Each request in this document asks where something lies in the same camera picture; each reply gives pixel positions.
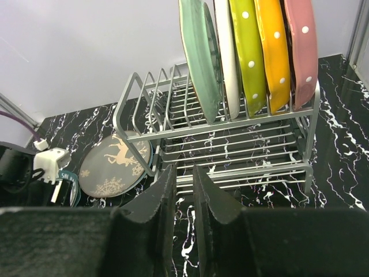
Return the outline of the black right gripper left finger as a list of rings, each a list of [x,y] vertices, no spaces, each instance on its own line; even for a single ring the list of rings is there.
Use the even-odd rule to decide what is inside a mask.
[[[1,209],[2,276],[168,276],[176,166],[122,207]]]

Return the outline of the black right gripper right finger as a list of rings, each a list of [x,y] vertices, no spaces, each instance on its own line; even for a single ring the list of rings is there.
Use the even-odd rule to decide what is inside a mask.
[[[250,208],[193,168],[201,276],[367,276],[368,213]]]

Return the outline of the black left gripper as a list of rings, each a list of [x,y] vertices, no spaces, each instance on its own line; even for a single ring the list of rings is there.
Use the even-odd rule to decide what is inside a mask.
[[[70,207],[71,181],[56,180],[52,185],[33,177],[36,153],[1,142],[2,207]]]

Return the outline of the teal lettered plate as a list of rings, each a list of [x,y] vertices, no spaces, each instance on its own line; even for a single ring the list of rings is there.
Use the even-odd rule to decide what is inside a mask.
[[[71,181],[71,191],[70,191],[70,206],[76,207],[81,198],[81,188],[78,182],[78,176],[75,173],[67,170],[60,170],[58,173],[57,180],[67,180]]]

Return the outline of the mint green plate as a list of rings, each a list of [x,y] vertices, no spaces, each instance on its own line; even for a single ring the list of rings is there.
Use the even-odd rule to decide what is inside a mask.
[[[179,20],[191,81],[204,117],[213,123],[223,99],[223,85],[217,36],[207,3],[180,0]]]

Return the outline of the white blue striped plate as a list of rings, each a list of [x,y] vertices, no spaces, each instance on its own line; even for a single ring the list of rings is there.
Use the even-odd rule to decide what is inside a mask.
[[[231,119],[236,119],[240,113],[240,93],[242,89],[239,81],[231,11],[229,1],[215,0],[213,4],[229,116]]]

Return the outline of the orange dotted plate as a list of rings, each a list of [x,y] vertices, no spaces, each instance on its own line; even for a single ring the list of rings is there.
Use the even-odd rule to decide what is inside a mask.
[[[254,5],[262,43],[270,110],[275,114],[289,102],[291,90],[283,12],[278,0],[255,1]]]

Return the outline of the green dotted plate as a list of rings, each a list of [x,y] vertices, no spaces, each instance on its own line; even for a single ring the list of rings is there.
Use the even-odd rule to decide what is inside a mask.
[[[257,15],[251,0],[230,0],[236,50],[249,116],[266,104],[266,78]]]

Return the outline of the pink dotted plate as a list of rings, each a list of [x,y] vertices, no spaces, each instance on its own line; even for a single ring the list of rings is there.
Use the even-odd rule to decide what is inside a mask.
[[[284,1],[295,80],[294,109],[299,110],[315,95],[318,81],[318,43],[311,1]]]

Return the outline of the metal dish rack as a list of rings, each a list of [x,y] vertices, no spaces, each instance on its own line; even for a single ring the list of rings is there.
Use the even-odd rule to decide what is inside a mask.
[[[241,97],[236,119],[222,101],[215,122],[208,123],[188,67],[180,63],[157,77],[133,73],[112,121],[147,175],[158,178],[169,164],[177,166],[179,194],[193,192],[194,166],[225,190],[283,182],[309,193],[320,99],[315,91],[301,110],[288,104],[272,115],[265,106],[251,117]]]

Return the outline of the grey deer plate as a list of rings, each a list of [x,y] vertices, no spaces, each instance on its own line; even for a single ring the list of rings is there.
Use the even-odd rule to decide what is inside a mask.
[[[135,187],[146,175],[124,141],[112,134],[85,156],[78,173],[82,191],[95,198],[115,197]]]

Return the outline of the black marble pattern mat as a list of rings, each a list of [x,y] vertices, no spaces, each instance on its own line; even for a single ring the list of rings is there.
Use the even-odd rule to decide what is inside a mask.
[[[341,55],[319,60],[321,99],[310,158],[311,190],[283,182],[230,190],[251,208],[368,210],[368,89]],[[113,133],[115,104],[46,118],[40,135],[71,153],[67,171],[78,174],[87,152]]]

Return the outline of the right aluminium frame post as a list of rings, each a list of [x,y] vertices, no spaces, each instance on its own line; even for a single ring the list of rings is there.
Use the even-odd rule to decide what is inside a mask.
[[[350,67],[368,88],[368,0],[360,1],[358,6],[348,61]]]

